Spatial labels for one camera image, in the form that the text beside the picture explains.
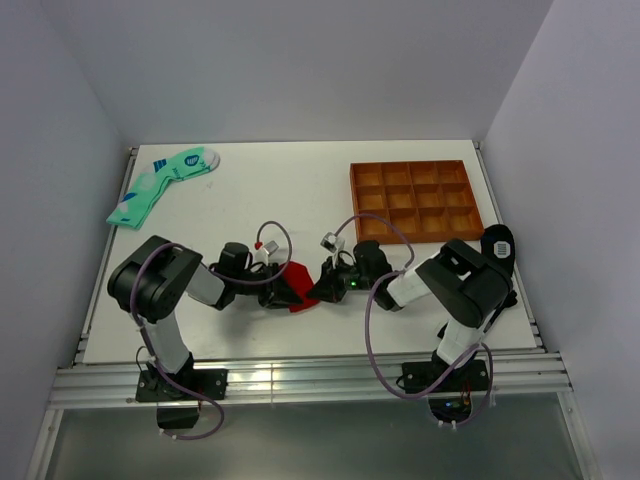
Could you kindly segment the red santa sock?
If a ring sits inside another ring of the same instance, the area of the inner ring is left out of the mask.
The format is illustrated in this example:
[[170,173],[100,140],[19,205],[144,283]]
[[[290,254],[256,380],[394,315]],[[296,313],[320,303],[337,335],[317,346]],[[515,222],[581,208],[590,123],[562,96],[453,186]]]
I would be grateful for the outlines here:
[[319,304],[319,300],[311,299],[307,296],[314,286],[308,268],[300,263],[290,261],[286,267],[282,267],[281,277],[293,289],[296,295],[302,300],[301,304],[288,307],[290,313],[300,313],[311,309]]

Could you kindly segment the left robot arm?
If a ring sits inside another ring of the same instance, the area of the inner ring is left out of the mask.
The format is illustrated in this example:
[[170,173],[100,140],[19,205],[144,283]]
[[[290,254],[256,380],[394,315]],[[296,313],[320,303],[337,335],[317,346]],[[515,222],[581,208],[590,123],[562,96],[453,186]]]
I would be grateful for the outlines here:
[[193,355],[184,344],[175,314],[184,295],[218,311],[238,295],[254,296],[266,309],[304,305],[302,289],[286,278],[289,268],[269,260],[276,250],[274,242],[260,253],[228,242],[208,267],[201,254],[154,235],[112,272],[108,294],[140,329],[152,361],[163,370],[159,388],[170,398],[183,399],[195,386],[190,370]]

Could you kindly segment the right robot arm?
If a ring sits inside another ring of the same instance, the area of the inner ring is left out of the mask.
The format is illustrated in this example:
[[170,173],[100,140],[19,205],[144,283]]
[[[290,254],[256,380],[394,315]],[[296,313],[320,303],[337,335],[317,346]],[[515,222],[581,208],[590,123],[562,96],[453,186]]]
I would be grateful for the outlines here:
[[434,296],[450,320],[434,353],[433,378],[441,388],[452,390],[467,377],[471,346],[480,342],[504,309],[517,302],[512,279],[515,259],[514,237],[498,224],[485,230],[478,250],[452,239],[436,254],[390,277],[392,267],[379,242],[366,240],[353,248],[350,263],[340,253],[327,258],[307,297],[339,303],[350,290],[373,291],[383,310],[399,311]]

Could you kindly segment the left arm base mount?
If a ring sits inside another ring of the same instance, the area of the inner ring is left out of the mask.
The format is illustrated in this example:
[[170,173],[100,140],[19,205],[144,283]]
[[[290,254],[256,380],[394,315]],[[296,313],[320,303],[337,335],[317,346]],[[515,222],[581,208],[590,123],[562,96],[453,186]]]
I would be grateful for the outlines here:
[[[217,433],[225,420],[219,402],[226,396],[227,369],[195,369],[184,375],[162,376],[149,367],[139,374],[134,400],[156,406],[156,423],[162,434],[180,440],[203,439]],[[203,433],[188,433],[203,415],[204,406],[218,412],[217,423]]]

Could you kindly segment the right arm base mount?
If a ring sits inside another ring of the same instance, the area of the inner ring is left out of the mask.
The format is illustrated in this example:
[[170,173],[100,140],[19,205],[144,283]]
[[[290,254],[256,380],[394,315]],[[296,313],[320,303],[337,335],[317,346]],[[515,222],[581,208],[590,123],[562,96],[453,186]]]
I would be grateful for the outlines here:
[[[434,383],[446,370],[440,361],[405,362],[396,385],[407,394],[415,394]],[[461,422],[473,412],[472,394],[490,386],[489,370],[483,360],[470,360],[451,372],[434,390],[446,397],[428,400],[431,414],[445,423]]]

